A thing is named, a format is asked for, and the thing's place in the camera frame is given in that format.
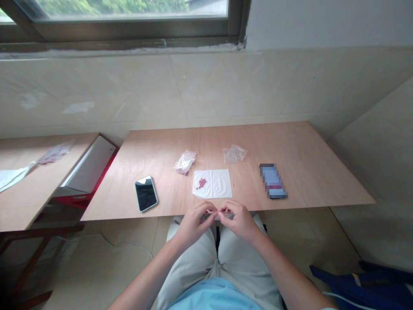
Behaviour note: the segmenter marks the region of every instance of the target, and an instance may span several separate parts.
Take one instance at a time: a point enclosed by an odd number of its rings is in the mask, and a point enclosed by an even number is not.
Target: red beads
[[[198,185],[197,189],[202,188],[202,187],[205,185],[206,182],[207,182],[207,180],[201,178],[201,179],[199,180],[199,185]]]

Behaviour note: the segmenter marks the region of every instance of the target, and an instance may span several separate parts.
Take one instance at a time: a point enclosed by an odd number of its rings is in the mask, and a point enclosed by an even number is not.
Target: hand
[[[207,211],[211,210],[211,215],[202,223],[201,216]],[[178,228],[174,238],[184,247],[188,249],[207,231],[207,229],[214,223],[217,214],[216,207],[207,200],[201,201],[200,204],[192,207],[186,211],[181,225]]]
[[[225,211],[231,211],[234,213],[234,218],[230,220],[225,217],[223,214]],[[262,234],[246,206],[237,201],[224,201],[218,211],[218,215],[221,223],[225,227],[229,228],[238,238],[247,243],[252,244],[255,237],[259,236],[257,233]]]

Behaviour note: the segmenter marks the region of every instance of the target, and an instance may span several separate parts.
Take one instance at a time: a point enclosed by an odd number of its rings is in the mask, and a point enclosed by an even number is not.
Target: light blue shirt
[[[247,295],[240,293],[231,282],[222,278],[199,281],[179,296],[168,309],[261,310]]]

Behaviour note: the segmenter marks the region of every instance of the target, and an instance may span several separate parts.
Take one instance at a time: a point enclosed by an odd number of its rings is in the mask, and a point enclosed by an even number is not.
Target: white tissue
[[[206,180],[203,187],[199,187],[200,179]],[[200,199],[232,198],[229,170],[218,169],[195,171],[192,194]]]
[[[22,180],[31,168],[36,164],[32,161],[27,167],[17,170],[0,170],[0,192]]]

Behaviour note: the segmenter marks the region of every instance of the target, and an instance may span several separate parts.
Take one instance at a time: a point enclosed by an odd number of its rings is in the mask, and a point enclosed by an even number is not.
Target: wooden table
[[[240,145],[245,162],[224,164],[222,149]],[[172,166],[186,149],[197,152],[187,176]],[[274,163],[287,199],[269,199],[261,163]],[[131,131],[81,220],[106,220],[184,214],[195,170],[229,169],[233,199],[249,210],[373,204],[375,200],[338,159],[309,122]],[[151,175],[159,204],[141,213],[135,181]],[[211,199],[218,207],[223,199]]]
[[[51,147],[74,139],[70,152],[55,163],[36,166],[23,180],[0,193],[0,232],[25,230],[83,157],[98,133],[0,140],[0,170],[19,169]]]

